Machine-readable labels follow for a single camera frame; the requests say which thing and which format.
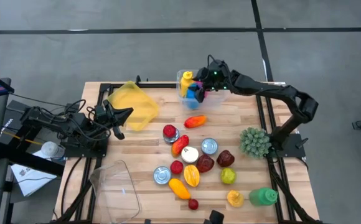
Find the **can lid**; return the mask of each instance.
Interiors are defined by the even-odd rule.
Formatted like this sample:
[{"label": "can lid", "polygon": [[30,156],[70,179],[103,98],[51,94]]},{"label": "can lid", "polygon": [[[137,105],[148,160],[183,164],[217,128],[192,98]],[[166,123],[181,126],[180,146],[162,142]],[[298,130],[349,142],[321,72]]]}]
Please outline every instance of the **can lid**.
[{"label": "can lid", "polygon": [[192,163],[199,158],[199,151],[196,148],[186,146],[182,149],[181,156],[185,162]]},{"label": "can lid", "polygon": [[179,130],[176,129],[175,132],[176,132],[176,133],[175,133],[175,136],[172,137],[172,138],[168,138],[168,137],[163,133],[163,134],[162,134],[162,137],[164,138],[164,141],[165,141],[166,143],[172,144],[172,143],[174,143],[176,140],[178,140],[178,139],[179,139],[179,136],[180,136]]},{"label": "can lid", "polygon": [[157,184],[167,184],[171,179],[171,172],[167,167],[159,166],[154,170],[153,177]]},{"label": "can lid", "polygon": [[208,155],[215,154],[218,150],[218,143],[212,138],[206,138],[201,143],[201,150]]}]

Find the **wooden tabletop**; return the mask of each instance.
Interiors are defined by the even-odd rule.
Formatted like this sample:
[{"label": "wooden tabletop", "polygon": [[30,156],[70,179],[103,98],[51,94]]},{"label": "wooden tabletop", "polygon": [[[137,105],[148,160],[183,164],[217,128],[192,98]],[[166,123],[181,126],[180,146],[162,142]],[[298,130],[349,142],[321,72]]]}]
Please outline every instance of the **wooden tabletop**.
[{"label": "wooden tabletop", "polygon": [[[87,100],[87,106],[95,106],[98,99],[98,90],[101,82],[87,82],[82,98]],[[255,96],[238,96],[229,94],[221,107],[216,110],[185,109],[180,103],[173,88],[145,88],[143,89],[158,105],[159,115],[154,118],[142,131],[132,131],[130,127],[121,127],[125,139],[117,140],[110,137],[107,155],[102,165],[112,164],[114,161],[123,160],[128,166],[135,191],[140,203],[139,214],[127,223],[143,223],[144,219],[152,223],[203,223],[204,218],[209,218],[214,209],[225,215],[224,223],[276,223],[274,206],[254,207],[248,201],[251,190],[260,187],[271,187],[270,175],[266,160],[255,160],[242,154],[238,148],[240,132],[247,127],[261,128]],[[273,109],[277,125],[283,124],[290,116],[287,106],[278,100],[273,100]],[[265,100],[263,99],[265,119],[270,132],[270,122]],[[183,122],[193,115],[204,114],[207,122],[204,126],[195,129],[185,129]],[[220,167],[214,165],[213,169],[200,175],[200,184],[190,187],[184,182],[183,175],[179,178],[185,183],[192,198],[199,201],[199,209],[189,210],[186,200],[181,200],[165,185],[155,184],[152,173],[157,166],[170,166],[174,161],[171,156],[171,147],[162,139],[162,129],[165,125],[172,124],[181,134],[190,138],[190,146],[200,151],[200,143],[205,138],[214,138],[218,142],[218,153],[229,150],[235,156],[231,168],[237,172],[237,180],[232,185],[224,185],[220,180]],[[66,162],[62,177],[55,211],[60,214],[60,203],[65,180],[77,158]],[[311,183],[306,167],[297,159],[284,159],[289,180],[289,186],[295,198],[310,216],[318,219],[316,203],[314,200]],[[85,165],[82,159],[76,166],[65,193],[65,209],[73,202],[80,190],[80,184]],[[244,205],[240,208],[231,207],[226,200],[229,190],[239,190],[245,197]],[[87,217],[90,196],[85,197],[82,218]],[[284,195],[281,194],[281,203],[284,218],[287,219],[287,209]],[[101,223],[98,202],[95,206],[94,223]]]}]

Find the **orange bell pepper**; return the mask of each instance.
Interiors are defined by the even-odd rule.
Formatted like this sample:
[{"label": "orange bell pepper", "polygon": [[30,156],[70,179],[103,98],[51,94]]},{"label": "orange bell pepper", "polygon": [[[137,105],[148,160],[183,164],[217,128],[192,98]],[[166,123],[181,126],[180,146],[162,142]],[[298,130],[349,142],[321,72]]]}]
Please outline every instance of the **orange bell pepper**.
[{"label": "orange bell pepper", "polygon": [[182,149],[185,148],[189,144],[189,137],[187,135],[182,135],[176,140],[171,146],[171,152],[173,156],[179,156],[182,152]]},{"label": "orange bell pepper", "polygon": [[192,116],[192,117],[186,119],[185,127],[195,128],[195,127],[205,124],[206,121],[207,121],[207,117],[205,115]]}]

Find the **yellow lid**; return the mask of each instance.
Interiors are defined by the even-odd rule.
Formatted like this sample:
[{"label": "yellow lid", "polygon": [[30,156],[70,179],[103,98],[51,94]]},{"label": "yellow lid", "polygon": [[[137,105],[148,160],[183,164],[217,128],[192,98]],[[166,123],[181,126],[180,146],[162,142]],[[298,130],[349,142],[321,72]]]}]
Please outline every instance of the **yellow lid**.
[{"label": "yellow lid", "polygon": [[126,125],[135,131],[142,130],[158,115],[157,103],[132,81],[119,87],[108,96],[107,100],[116,109],[133,108],[133,112],[126,120]]},{"label": "yellow lid", "polygon": [[185,79],[192,79],[193,78],[193,72],[187,71],[183,73],[183,78]]}]

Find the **red bell pepper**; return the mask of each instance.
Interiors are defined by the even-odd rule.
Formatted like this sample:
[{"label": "red bell pepper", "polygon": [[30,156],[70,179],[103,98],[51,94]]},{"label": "red bell pepper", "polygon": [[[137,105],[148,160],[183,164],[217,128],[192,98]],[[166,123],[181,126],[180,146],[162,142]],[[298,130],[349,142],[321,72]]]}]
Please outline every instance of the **red bell pepper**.
[{"label": "red bell pepper", "polygon": [[189,144],[189,137],[187,135],[182,135],[178,140],[176,140],[171,147],[171,152],[173,156],[178,156],[182,149]]}]

